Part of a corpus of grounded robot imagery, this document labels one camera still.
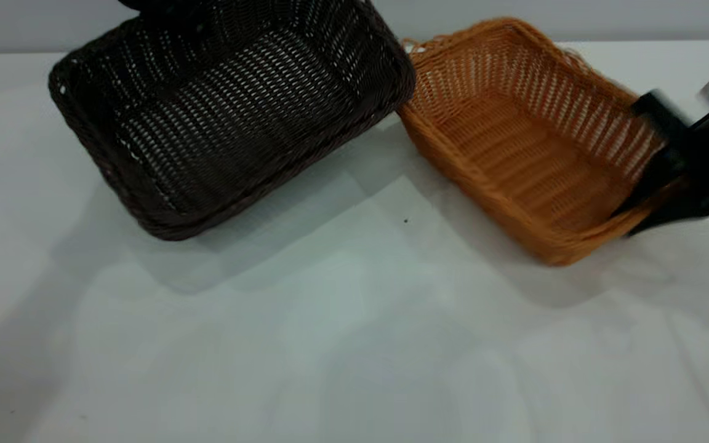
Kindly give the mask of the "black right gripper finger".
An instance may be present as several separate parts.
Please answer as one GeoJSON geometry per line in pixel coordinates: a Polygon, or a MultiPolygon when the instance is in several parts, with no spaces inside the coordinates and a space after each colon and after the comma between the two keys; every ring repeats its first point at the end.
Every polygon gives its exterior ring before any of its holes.
{"type": "Polygon", "coordinates": [[[686,171],[686,160],[682,159],[678,145],[689,135],[689,124],[681,118],[678,109],[660,90],[651,90],[632,104],[632,112],[650,123],[662,144],[644,163],[638,182],[613,212],[614,216],[644,204],[686,171]]]}
{"type": "Polygon", "coordinates": [[[631,229],[628,232],[628,237],[635,236],[648,229],[654,229],[660,225],[701,218],[709,218],[709,197],[675,196],[664,202],[647,218],[631,229]]]}

